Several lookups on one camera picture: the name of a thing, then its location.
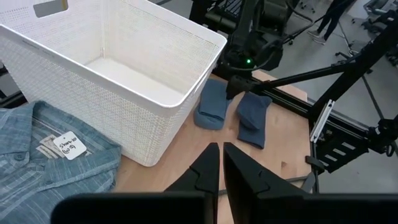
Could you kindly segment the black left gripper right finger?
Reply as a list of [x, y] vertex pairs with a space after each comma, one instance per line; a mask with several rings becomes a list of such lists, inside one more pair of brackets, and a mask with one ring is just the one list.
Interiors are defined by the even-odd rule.
[[230, 142], [223, 146], [223, 169], [234, 224], [293, 224], [307, 218], [305, 191]]

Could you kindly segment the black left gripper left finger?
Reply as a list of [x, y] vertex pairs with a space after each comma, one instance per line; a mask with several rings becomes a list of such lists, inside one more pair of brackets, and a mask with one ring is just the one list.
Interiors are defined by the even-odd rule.
[[219, 179], [220, 149], [213, 142], [166, 188], [177, 196], [172, 200], [172, 223], [217, 224]]

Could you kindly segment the slate blue sock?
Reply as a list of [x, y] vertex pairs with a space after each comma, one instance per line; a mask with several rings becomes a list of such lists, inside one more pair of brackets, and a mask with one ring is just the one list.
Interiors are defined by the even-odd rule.
[[200, 101], [194, 110], [194, 123], [203, 129], [223, 129], [226, 112], [231, 100], [226, 99], [227, 84], [208, 79], [200, 95]]

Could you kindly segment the dark blue sock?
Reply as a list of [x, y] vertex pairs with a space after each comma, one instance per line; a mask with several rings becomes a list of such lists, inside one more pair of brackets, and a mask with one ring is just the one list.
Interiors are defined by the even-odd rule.
[[236, 108], [239, 118], [238, 139], [263, 150], [266, 138], [266, 113], [272, 103], [268, 96], [247, 92]]

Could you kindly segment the white perforated plastic basket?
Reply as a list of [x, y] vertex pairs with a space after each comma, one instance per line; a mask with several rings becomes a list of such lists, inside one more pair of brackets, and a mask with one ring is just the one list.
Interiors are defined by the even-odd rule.
[[45, 101], [154, 166], [190, 114], [226, 38], [148, 0], [0, 0], [0, 61]]

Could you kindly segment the person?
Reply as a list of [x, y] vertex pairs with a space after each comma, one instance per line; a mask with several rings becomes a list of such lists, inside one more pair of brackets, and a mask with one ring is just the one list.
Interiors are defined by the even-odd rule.
[[307, 33], [313, 37], [313, 41], [324, 45], [333, 31], [336, 29], [340, 17], [357, 0], [333, 0], [327, 9], [318, 29]]

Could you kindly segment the white handwritten shirt tag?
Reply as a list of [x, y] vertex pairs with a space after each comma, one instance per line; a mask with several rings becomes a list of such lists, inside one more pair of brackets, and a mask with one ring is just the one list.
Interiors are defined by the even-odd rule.
[[53, 143], [61, 151], [61, 153], [70, 161], [82, 155], [87, 150], [87, 147], [72, 131], [69, 131], [55, 138], [53, 140]]

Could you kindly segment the blue striped folded shirt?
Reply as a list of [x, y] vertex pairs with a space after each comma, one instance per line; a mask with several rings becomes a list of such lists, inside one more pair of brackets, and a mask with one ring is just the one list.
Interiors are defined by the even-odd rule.
[[[86, 146], [67, 159], [53, 140], [73, 132]], [[44, 101], [0, 108], [0, 224], [49, 224], [63, 199], [116, 185], [121, 146]]]

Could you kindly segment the black aluminium table frame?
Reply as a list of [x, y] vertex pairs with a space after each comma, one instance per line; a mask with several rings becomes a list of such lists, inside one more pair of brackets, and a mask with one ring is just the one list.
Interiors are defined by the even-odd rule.
[[315, 152], [315, 146], [309, 140], [309, 127], [315, 119], [312, 106], [303, 101], [304, 92], [291, 86], [281, 89], [269, 87], [261, 93], [273, 100], [267, 111], [265, 149], [258, 150], [237, 139], [238, 118], [234, 111], [238, 100], [231, 103], [225, 126], [220, 131], [209, 131], [194, 125], [195, 104], [154, 166], [143, 166], [123, 155], [117, 177], [117, 191], [165, 189], [210, 142], [235, 143], [255, 160], [283, 177], [307, 174], [310, 166], [304, 158]]

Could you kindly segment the white frame bracket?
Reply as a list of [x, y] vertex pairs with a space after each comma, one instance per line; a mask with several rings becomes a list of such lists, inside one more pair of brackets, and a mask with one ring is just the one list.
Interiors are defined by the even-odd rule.
[[318, 138], [320, 137], [320, 135], [322, 133], [322, 130], [328, 120], [328, 117], [333, 109], [334, 104], [335, 104], [335, 101], [329, 100], [323, 107], [322, 112], [320, 113], [320, 115], [312, 129], [312, 132], [310, 133], [310, 141], [312, 143], [316, 143], [318, 141]]

